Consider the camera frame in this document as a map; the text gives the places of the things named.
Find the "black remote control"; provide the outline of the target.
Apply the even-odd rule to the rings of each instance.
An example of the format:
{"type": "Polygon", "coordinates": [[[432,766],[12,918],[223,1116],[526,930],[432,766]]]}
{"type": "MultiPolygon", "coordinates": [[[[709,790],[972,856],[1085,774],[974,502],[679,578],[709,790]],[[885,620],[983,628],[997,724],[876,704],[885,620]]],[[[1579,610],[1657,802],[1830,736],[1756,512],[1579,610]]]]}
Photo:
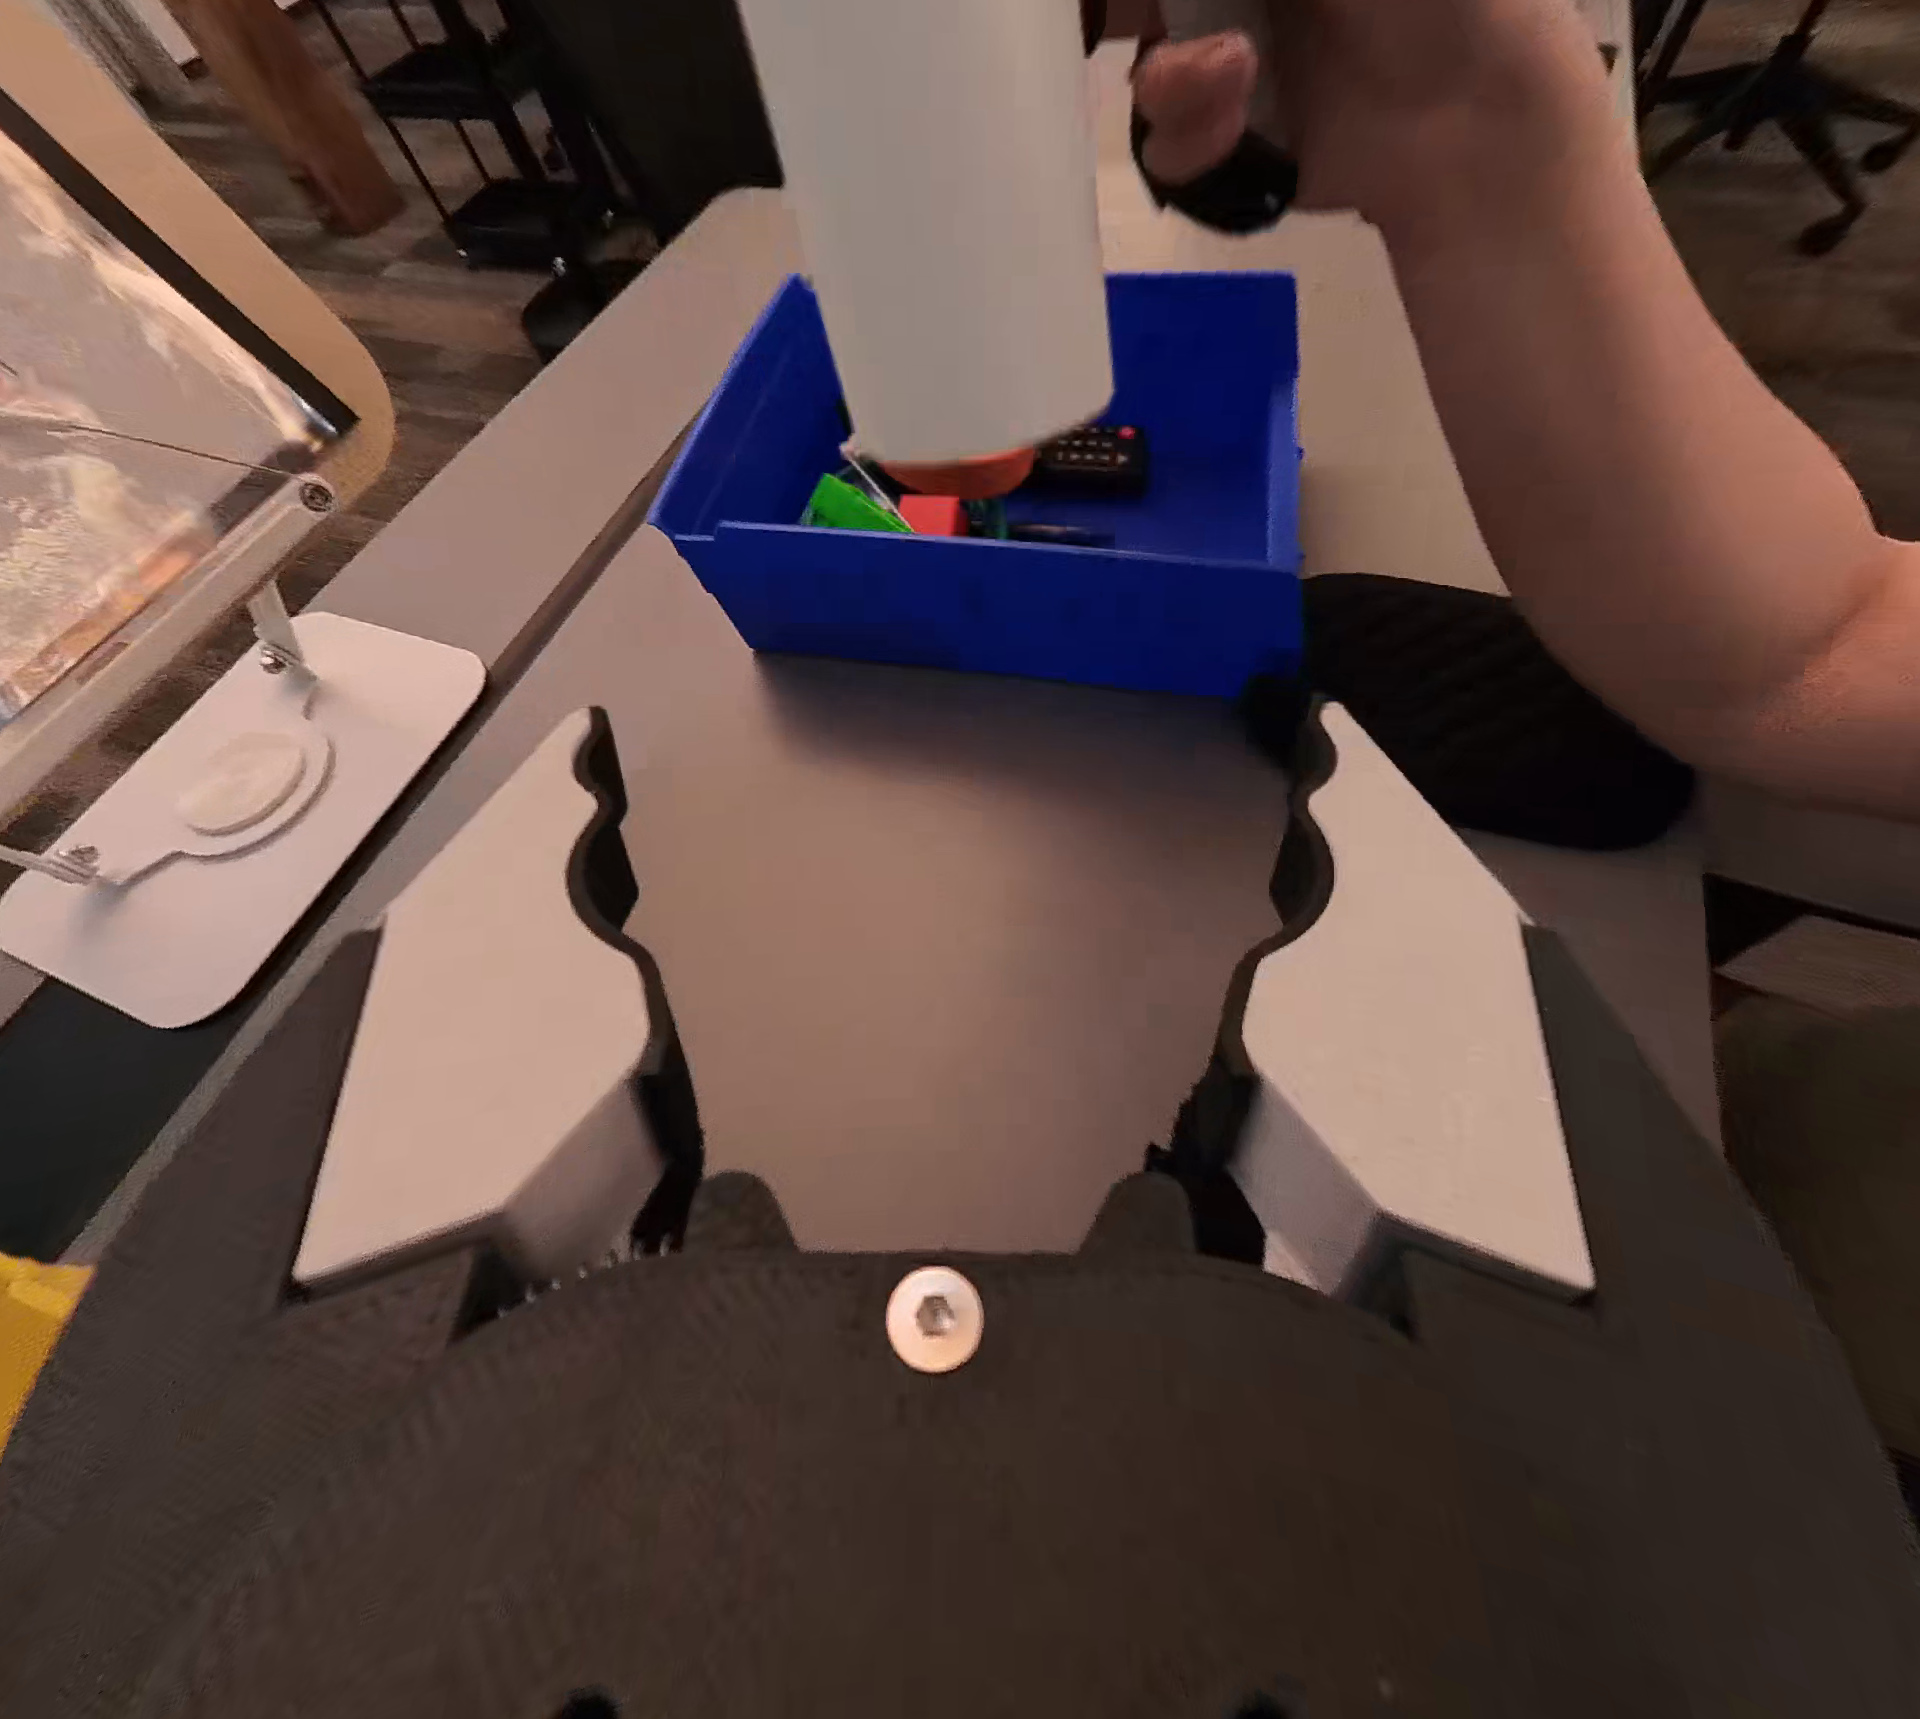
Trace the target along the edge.
{"type": "Polygon", "coordinates": [[[1139,426],[1085,426],[1048,438],[1026,492],[1062,500],[1137,502],[1150,490],[1150,446],[1139,426]]]}

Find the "blue plastic bin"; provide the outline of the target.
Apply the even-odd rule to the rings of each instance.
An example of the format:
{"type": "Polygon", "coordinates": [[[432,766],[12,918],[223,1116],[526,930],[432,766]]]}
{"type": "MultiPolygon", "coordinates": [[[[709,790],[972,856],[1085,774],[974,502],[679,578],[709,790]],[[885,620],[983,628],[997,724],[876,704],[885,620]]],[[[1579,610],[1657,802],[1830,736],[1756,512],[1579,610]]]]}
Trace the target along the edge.
{"type": "Polygon", "coordinates": [[[775,292],[652,508],[759,652],[1237,700],[1305,652],[1298,288],[1289,272],[1114,274],[1137,500],[1023,492],[1015,526],[1101,548],[802,526],[842,394],[802,276],[775,292]]]}

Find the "acrylic tabletop sign stand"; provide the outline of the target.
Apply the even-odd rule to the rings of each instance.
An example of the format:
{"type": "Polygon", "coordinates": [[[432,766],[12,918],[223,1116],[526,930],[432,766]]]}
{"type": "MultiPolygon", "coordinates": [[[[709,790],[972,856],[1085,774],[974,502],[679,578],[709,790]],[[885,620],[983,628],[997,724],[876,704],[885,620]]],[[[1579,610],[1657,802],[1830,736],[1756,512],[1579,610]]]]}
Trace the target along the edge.
{"type": "Polygon", "coordinates": [[[468,650],[287,566],[373,486],[366,352],[31,0],[5,0],[5,820],[225,622],[253,642],[47,848],[5,960],[145,1026],[232,1004],[476,706],[468,650]]]}

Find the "black mesh chair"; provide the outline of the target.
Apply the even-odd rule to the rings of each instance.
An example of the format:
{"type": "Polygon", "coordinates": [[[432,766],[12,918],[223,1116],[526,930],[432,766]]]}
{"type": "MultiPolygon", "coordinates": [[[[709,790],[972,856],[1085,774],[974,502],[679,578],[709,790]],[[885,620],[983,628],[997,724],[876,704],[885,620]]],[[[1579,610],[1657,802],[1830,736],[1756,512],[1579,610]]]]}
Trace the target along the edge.
{"type": "Polygon", "coordinates": [[[1588,692],[1498,596],[1385,576],[1303,584],[1295,676],[1258,676],[1240,716],[1292,762],[1309,702],[1342,706],[1452,826],[1572,852],[1660,842],[1697,776],[1588,692]]]}

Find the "yellow plastic bin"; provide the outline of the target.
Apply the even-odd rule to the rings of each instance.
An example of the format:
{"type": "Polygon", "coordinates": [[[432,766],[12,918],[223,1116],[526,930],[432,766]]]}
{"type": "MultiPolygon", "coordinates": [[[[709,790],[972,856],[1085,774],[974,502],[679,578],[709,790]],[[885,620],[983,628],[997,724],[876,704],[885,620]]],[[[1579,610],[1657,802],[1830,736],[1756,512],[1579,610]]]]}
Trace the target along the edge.
{"type": "Polygon", "coordinates": [[[3,1253],[3,1445],[12,1439],[93,1277],[91,1265],[3,1253]]]}

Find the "orange tape roll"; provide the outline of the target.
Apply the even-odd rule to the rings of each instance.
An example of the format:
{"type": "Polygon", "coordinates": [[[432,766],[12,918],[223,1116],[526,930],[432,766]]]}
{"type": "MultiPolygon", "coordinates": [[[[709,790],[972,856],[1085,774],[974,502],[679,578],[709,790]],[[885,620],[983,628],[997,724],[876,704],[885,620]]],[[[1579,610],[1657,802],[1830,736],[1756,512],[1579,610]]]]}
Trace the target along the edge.
{"type": "Polygon", "coordinates": [[[855,454],[858,464],[897,484],[906,494],[928,498],[957,498],[961,502],[1001,500],[1017,492],[1034,472],[1040,452],[1017,448],[992,456],[957,462],[901,462],[880,460],[874,454],[855,454]]]}

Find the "white tumbler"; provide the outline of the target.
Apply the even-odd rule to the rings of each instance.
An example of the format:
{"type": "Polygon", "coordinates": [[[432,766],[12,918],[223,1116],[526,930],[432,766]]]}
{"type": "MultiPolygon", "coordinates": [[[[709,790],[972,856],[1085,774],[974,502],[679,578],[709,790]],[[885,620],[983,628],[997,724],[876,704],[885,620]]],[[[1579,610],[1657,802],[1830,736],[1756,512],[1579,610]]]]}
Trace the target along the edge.
{"type": "Polygon", "coordinates": [[[1114,394],[1080,0],[737,0],[864,454],[1039,448],[1114,394]]]}

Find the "person's right forearm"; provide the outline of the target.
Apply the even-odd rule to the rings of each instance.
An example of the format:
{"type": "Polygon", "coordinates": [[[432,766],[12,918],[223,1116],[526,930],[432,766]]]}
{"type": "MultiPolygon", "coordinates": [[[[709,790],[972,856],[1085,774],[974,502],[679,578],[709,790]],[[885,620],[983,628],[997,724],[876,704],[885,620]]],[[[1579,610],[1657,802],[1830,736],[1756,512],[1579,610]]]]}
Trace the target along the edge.
{"type": "Polygon", "coordinates": [[[1394,58],[1365,204],[1507,592],[1623,720],[1775,798],[1917,820],[1917,544],[1740,358],[1583,34],[1394,58]]]}

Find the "green toy brick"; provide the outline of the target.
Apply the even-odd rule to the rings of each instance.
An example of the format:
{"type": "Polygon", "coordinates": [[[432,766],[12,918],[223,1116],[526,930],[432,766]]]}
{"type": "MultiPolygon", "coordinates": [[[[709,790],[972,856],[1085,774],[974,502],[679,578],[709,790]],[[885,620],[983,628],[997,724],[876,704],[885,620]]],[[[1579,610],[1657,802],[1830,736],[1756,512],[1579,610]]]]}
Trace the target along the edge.
{"type": "Polygon", "coordinates": [[[799,524],[813,532],[914,534],[898,506],[864,482],[840,476],[822,476],[813,486],[799,524]]]}

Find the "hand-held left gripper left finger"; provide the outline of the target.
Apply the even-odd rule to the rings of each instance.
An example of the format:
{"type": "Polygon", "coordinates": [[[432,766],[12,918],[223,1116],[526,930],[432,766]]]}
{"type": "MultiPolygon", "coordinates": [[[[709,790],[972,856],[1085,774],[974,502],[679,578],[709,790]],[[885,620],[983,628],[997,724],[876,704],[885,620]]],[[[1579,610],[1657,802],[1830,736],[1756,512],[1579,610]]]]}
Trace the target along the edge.
{"type": "Polygon", "coordinates": [[[294,1285],[476,1251],[540,1291],[668,1243],[706,1168],[638,906],[610,716],[585,708],[392,900],[294,1285]]]}

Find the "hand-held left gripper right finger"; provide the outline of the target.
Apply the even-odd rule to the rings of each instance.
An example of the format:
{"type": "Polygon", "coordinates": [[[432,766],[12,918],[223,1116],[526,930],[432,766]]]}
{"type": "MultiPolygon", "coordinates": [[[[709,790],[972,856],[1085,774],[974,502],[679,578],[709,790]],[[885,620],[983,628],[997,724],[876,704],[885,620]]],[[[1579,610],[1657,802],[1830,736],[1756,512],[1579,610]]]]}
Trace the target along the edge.
{"type": "Polygon", "coordinates": [[[1333,1299],[1410,1253],[1594,1293],[1524,908],[1342,708],[1310,700],[1213,1058],[1155,1168],[1199,1251],[1333,1299]]]}

